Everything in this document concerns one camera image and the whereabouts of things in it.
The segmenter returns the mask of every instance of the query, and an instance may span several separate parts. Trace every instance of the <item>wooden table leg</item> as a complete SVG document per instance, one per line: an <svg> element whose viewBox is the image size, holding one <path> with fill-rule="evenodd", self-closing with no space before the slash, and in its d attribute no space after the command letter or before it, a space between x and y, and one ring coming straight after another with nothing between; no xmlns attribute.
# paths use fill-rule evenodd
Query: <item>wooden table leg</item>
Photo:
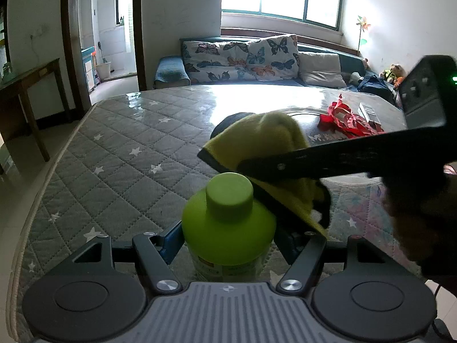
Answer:
<svg viewBox="0 0 457 343"><path fill-rule="evenodd" d="M67 95L65 94L65 87L63 86L62 74L60 72L60 66L58 62L54 65L54 76L56 77L57 88L59 89L60 99L62 100L65 115L68 122L71 122L70 107L68 105Z"/></svg>
<svg viewBox="0 0 457 343"><path fill-rule="evenodd" d="M37 121L35 120L35 116L33 115L33 110L30 105L27 89L21 89L21 92L19 93L19 98L21 99L22 107L24 107L24 112L26 114L29 126L31 128L31 132L35 137L38 148L40 149L44 160L47 162L49 161L49 153L47 152L46 146L44 145L43 139L41 138L40 131L38 130Z"/></svg>

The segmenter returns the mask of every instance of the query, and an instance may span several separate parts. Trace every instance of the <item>backpack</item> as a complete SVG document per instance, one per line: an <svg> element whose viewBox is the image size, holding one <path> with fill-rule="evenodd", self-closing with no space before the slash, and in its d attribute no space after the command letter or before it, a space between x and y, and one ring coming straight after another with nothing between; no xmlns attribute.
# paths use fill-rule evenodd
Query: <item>backpack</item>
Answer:
<svg viewBox="0 0 457 343"><path fill-rule="evenodd" d="M380 96L390 104L395 105L394 95L383 79L376 75L366 75L357 88L358 91Z"/></svg>

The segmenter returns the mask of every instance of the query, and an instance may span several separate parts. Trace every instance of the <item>red ribbon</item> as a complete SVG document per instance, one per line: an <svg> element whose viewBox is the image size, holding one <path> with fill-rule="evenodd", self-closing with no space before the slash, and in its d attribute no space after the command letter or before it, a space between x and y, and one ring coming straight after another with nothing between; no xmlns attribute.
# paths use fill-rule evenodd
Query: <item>red ribbon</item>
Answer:
<svg viewBox="0 0 457 343"><path fill-rule="evenodd" d="M328 106L327 112L328 115L320 115L320 121L334 123L348 138L384 133L381 125L375 123L376 129L373 129L363 117L352 113L350 107L343 103L341 94L337 102Z"/></svg>

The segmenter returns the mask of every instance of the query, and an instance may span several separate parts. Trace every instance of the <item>wooden side table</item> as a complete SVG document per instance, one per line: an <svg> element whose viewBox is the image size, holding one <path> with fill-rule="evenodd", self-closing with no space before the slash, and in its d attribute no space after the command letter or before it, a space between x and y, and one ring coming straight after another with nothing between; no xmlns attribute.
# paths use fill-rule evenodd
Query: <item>wooden side table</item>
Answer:
<svg viewBox="0 0 457 343"><path fill-rule="evenodd" d="M37 121L33 115L33 110L30 105L30 99L28 97L27 90L32 85L36 84L42 78L54 73L59 89L60 99L62 100L63 109L68 122L71 122L70 108L68 106L67 96L65 94L65 88L63 87L62 74L60 72L59 58L50 61L42 66L35 67L30 71L18 75L16 78L7 82L6 84L0 84L0 107L3 103L7 102L11 98L19 97L24 108L25 116L31 128L31 132L35 137L38 148L45 161L49 161L49 153L47 152L46 146L44 145L43 138L41 137L40 131L38 130ZM3 174L4 170L0 166L0 174Z"/></svg>

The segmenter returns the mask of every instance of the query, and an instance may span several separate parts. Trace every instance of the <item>silver screw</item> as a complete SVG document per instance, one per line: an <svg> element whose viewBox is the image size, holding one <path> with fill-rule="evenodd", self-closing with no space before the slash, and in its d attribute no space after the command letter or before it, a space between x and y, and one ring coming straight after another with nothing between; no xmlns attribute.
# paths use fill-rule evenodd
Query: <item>silver screw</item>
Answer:
<svg viewBox="0 0 457 343"><path fill-rule="evenodd" d="M297 291L302 288L302 283L298 280L284 280L280 286L287 291Z"/></svg>
<svg viewBox="0 0 457 343"><path fill-rule="evenodd" d="M175 280L160 280L157 283L157 289L162 291L173 291L178 288L179 284Z"/></svg>

